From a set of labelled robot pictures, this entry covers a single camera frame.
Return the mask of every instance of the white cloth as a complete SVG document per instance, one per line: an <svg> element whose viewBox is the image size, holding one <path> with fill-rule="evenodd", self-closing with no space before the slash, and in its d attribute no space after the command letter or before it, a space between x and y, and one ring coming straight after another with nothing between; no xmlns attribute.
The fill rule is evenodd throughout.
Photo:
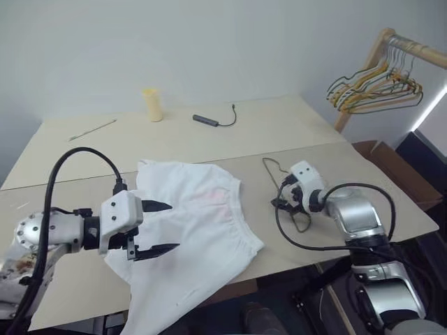
<svg viewBox="0 0 447 335"><path fill-rule="evenodd" d="M180 243L159 258L128 261L110 251L109 266L131 285L122 334L158 334L240 274L263 247L245 223L240 181L216 165L141 161L135 194L173 208L144 213L135 243Z"/></svg>

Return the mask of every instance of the white wall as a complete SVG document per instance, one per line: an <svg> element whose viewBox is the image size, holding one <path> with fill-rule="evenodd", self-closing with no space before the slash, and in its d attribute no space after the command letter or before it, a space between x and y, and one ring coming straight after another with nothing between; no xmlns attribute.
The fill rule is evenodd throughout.
<svg viewBox="0 0 447 335"><path fill-rule="evenodd" d="M0 93L39 119L143 111L143 87L162 90L167 106L300 93L333 122L337 113L325 90L363 65L382 28L446 51L446 6L444 0L0 0ZM424 85L425 105L441 83L440 70L419 61L413 74ZM345 136L394 145L423 105L353 117ZM0 101L0 110L6 107Z"/></svg>
<svg viewBox="0 0 447 335"><path fill-rule="evenodd" d="M5 100L0 95L0 186L41 123L16 105L5 108Z"/></svg>

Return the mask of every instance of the yellow cup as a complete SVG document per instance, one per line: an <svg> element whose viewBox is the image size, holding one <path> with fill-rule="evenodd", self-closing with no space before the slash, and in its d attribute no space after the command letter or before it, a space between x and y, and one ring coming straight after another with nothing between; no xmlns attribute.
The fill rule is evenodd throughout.
<svg viewBox="0 0 447 335"><path fill-rule="evenodd" d="M142 96L145 97L147 108L149 112L149 120L152 122L158 122L163 119L163 113L160 108L159 92L156 89L143 89Z"/></svg>

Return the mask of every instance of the clothes hanger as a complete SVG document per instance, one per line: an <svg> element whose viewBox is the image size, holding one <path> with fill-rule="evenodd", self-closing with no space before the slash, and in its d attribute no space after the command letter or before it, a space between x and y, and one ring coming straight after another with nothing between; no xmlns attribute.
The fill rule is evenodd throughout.
<svg viewBox="0 0 447 335"><path fill-rule="evenodd" d="M392 49L391 54L393 56L391 62L388 63L388 55L390 54L390 48L388 47L387 49L387 57L385 62L388 64L388 66L386 66L386 69L384 70L383 74L380 75L381 73L378 72L379 70L383 70L383 68L378 69L374 74L375 78L367 76L367 77L362 77L360 78L354 85L353 88L345 90L345 92L342 93L342 95L340 97L337 97L336 101L334 102L334 107L340 107L343 104L343 101L347 99L348 96L355 94L355 93L360 93L363 92L364 90L366 90L366 88L368 87L369 84L377 82L378 80L382 80L383 78L387 78L389 72L391 72L395 66L392 66L391 64L394 64L396 62L396 60L398 59L397 55L395 54L395 49Z"/></svg>
<svg viewBox="0 0 447 335"><path fill-rule="evenodd" d="M395 39L395 37L391 36L388 43L390 43L390 41L392 39ZM383 62L379 62L380 66L377 66L376 70L372 71L371 73L367 73L364 74L360 79L358 79L356 82L354 82L354 84L352 85L346 85L345 87L343 87L342 89L340 89L337 93L335 93L330 100L330 102L334 105L334 107L339 106L339 100L340 98L345 99L346 95L350 95L353 93L352 90L359 90L362 88L363 84L368 82L368 80L382 74L385 73L388 70L389 64L388 64L388 56L389 56L389 51L390 48L388 47L387 52L386 52L386 58L383 60ZM395 60L395 53L393 50L393 61Z"/></svg>
<svg viewBox="0 0 447 335"><path fill-rule="evenodd" d="M385 61L387 61L387 60L388 60L388 50L387 50L387 52L386 52L386 59L385 59ZM359 70L359 71L355 72L351 77L341 76L340 78L334 80L334 82L333 82L331 85L329 85L329 88L328 88L328 90L326 91L326 92L328 93L327 96L326 96L326 99L329 100L329 95L332 94L332 93L334 93L335 89L336 89L338 86L343 85L343 84L348 84L347 82L340 82L340 83L337 83L339 80L345 79L345 80L347 80L347 81L349 82L349 81L351 81L355 76L357 76L357 75L365 75L367 72L372 72L372 71L376 70L376 69L379 68L381 65L382 65L381 62L379 61L379 62L377 63L377 65L372 66L371 68L365 68L365 69Z"/></svg>
<svg viewBox="0 0 447 335"><path fill-rule="evenodd" d="M414 47L414 45L415 45L415 43L412 43L405 50L403 50L404 54L402 56L400 67L399 67L398 71L395 71L392 74L393 80L398 81L398 83L397 83L398 86L401 85L401 83L402 83L401 90L399 90L398 92L393 91L393 89L396 85L392 85L391 87L386 87L385 89L382 89L381 92L385 92L391 88L390 94L381 94L381 96L380 96L380 94L377 96L375 96L375 95L364 96L363 98L368 98L368 99L377 99L378 97L380 97L379 100L374 100L374 101L366 102L366 103L360 103L362 99L356 99L357 101L355 101L353 103L352 103L352 101L349 101L350 103L347 103L345 105L344 111L353 114L354 112L359 111L359 110L364 110L365 108L372 109L372 108L376 108L379 106L392 105L392 104L396 104L396 103L402 103L405 101L416 100L417 98L419 98L419 100L415 105L419 105L419 103L421 102L421 100L423 98L422 85L417 84L415 80L409 79L411 71L413 70L413 62L414 62L415 57L413 57L413 59L411 60L410 69L409 69L406 77L402 77L402 75L401 75L402 70L404 69L406 54L411 48ZM404 97L404 96L413 95L413 94L414 94L414 96L412 96L410 98L402 99L402 97Z"/></svg>
<svg viewBox="0 0 447 335"><path fill-rule="evenodd" d="M365 99L374 99L374 101L363 103L361 105L376 104L378 101L401 99L403 96L412 94L412 92L409 91L415 91L414 86L416 82L414 80L409 81L409 74L413 68L414 59L411 62L411 67L408 71L408 75L406 77L402 77L401 75L405 65L406 52L409 49L410 48L408 47L406 50L402 50L402 52L397 55L393 52L393 61L396 59L397 62L394 66L390 65L390 70L388 71L388 73L385 74L385 77L383 75L379 76L378 78L365 83L365 85L359 90L352 90L353 92L351 92L351 94L340 100L337 109L339 111L346 111L346 109L350 110L353 106L357 106L361 100Z"/></svg>

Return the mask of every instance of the black cable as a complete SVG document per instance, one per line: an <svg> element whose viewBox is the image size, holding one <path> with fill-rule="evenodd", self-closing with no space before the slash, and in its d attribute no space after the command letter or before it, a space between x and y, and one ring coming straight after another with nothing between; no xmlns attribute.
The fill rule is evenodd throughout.
<svg viewBox="0 0 447 335"><path fill-rule="evenodd" d="M66 209L62 209L59 207L51 207L51 211L60 211L61 213L64 213L64 214L73 214L72 211L67 211Z"/></svg>
<svg viewBox="0 0 447 335"><path fill-rule="evenodd" d="M339 190L341 188L346 188L346 187L365 187L365 188L370 188L372 190L376 190L377 192L380 192L390 203L390 210L391 210L391 224L390 224L390 231L388 232L388 239L391 241L391 238L393 237L393 233L394 233L394 229L396 227L396 206L394 204L393 199L391 198L391 196L382 188L375 186L375 185L371 185L371 184L364 184L364 183L345 183L345 184L340 184L337 186L332 187L323 197L323 201L322 201L322 206L324 207L324 205L326 204L326 201L329 197L329 195L331 195L332 193L334 193L336 190Z"/></svg>
<svg viewBox="0 0 447 335"><path fill-rule="evenodd" d="M112 168L116 178L117 183L122 183L121 175L115 166L113 162L106 157L101 152L88 148L88 147L78 147L71 150L68 150L64 155L62 155L61 158L54 164L54 167L50 173L50 178L48 179L47 189L45 192L45 201L43 205L43 217L42 217L42 223L41 223L41 233L39 235L39 245L38 245L38 251L36 256L36 263L34 265L33 275L30 280L30 284L28 285L27 290L25 291L25 294L22 298L22 301L20 302L15 317L11 323L11 326L9 327L7 334L8 335L14 335L15 330L20 326L21 321L26 317L29 308L34 302L34 299L36 298L36 295L39 291L39 287L41 286L43 282L43 276L45 274L45 267L47 264L47 254L48 254L48 232L49 232L49 226L50 226L50 212L51 212L51 200L52 200L52 194L54 185L56 184L56 177L57 173L59 172L59 169L61 168L62 164L66 161L68 157L70 157L73 154L76 154L80 151L86 151L90 152L92 154L95 154L99 157L101 157L103 160L105 160L108 165Z"/></svg>
<svg viewBox="0 0 447 335"><path fill-rule="evenodd" d="M231 108L233 109L233 113L235 113L235 119L234 119L234 121L231 122L230 124L219 124L220 127L229 127L229 126L232 126L233 124L236 123L236 121L237 121L237 115L236 115L236 111L235 111L235 108L236 108L235 104L232 104L232 105L231 105Z"/></svg>

